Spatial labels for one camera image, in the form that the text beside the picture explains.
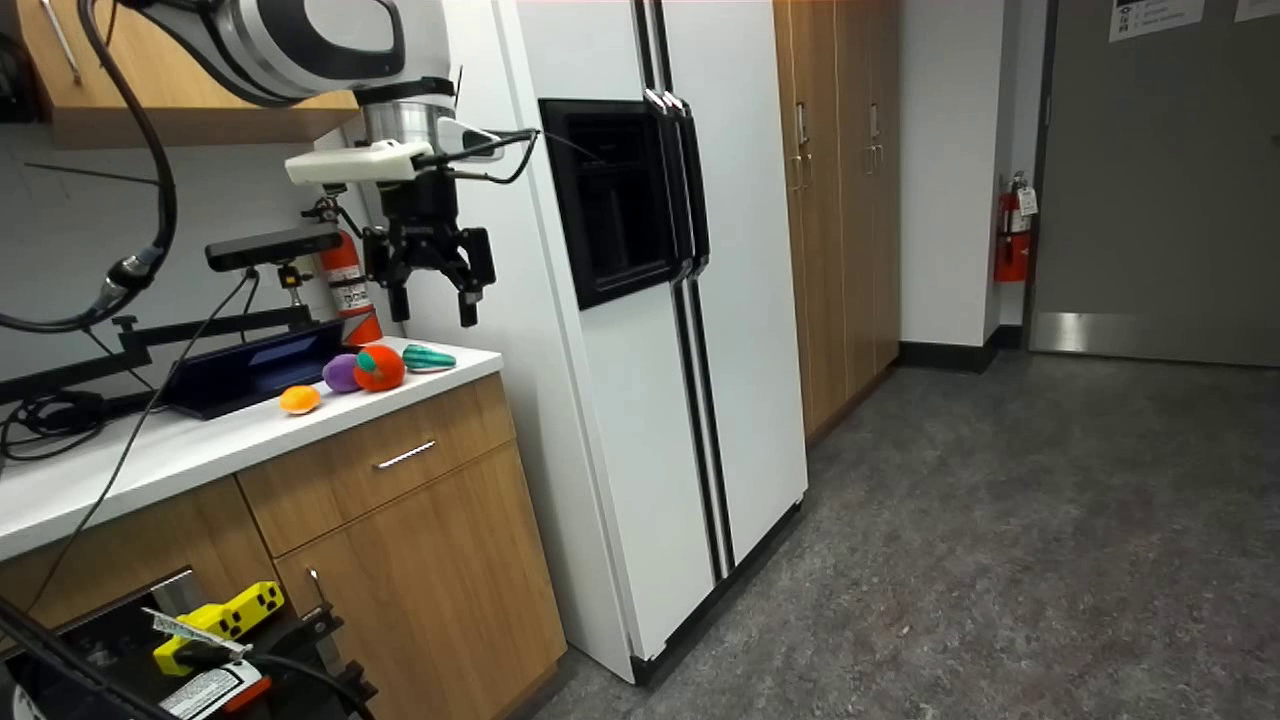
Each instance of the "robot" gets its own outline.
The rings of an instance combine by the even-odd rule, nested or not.
[[[233,96],[259,106],[287,106],[320,91],[350,87],[364,111],[370,145],[306,150],[285,162],[292,182],[320,186],[331,207],[352,182],[379,191],[383,222],[361,232],[370,277],[390,289],[394,319],[407,319],[403,278],[438,267],[458,283],[462,325],[476,325],[483,289],[497,278],[483,229],[458,229],[458,178],[516,178],[535,132],[479,132],[458,125],[458,85],[442,0],[119,0],[163,28]],[[82,332],[127,309],[163,267],[176,235],[176,182],[161,132],[131,96],[125,70],[92,25],[96,0],[78,0],[82,28],[125,96],[155,162],[155,235],[119,255],[100,295],[64,319],[25,319],[0,311],[17,332]],[[511,174],[470,170],[465,162],[502,160],[526,145]]]

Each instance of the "fire extinguisher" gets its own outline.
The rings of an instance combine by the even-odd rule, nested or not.
[[[996,283],[1024,283],[1035,248],[1035,186],[1024,174],[1001,191]]]
[[[329,290],[338,311],[346,317],[346,343],[361,349],[383,334],[383,325],[375,319],[375,302],[370,295],[370,277],[358,250],[358,240],[350,232],[341,232],[341,245],[331,245],[320,255]]]

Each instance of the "countertop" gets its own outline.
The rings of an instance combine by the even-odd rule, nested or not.
[[[324,408],[312,416],[285,416],[278,399],[215,416],[189,419],[167,408],[155,408],[92,523],[127,516],[135,508],[183,497],[200,484],[233,476],[241,467],[265,463],[274,457],[296,452],[324,437],[350,431],[375,416],[401,410],[407,405],[445,394],[479,377],[502,372],[497,351],[434,343],[458,356],[454,372],[407,377],[403,386],[379,394],[324,394]],[[34,552],[42,544],[72,534],[88,503],[108,484],[119,449],[135,416],[125,416],[103,427],[103,437],[84,449],[42,459],[42,463],[5,463],[0,471],[0,559]]]

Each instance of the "cabinet drawer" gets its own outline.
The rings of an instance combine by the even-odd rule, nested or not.
[[[511,444],[511,419],[502,380],[490,377],[248,467],[241,487],[280,554],[502,444]]]

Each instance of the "hallway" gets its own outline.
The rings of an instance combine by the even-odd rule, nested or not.
[[[674,674],[531,717],[1280,717],[1280,372],[899,368]]]

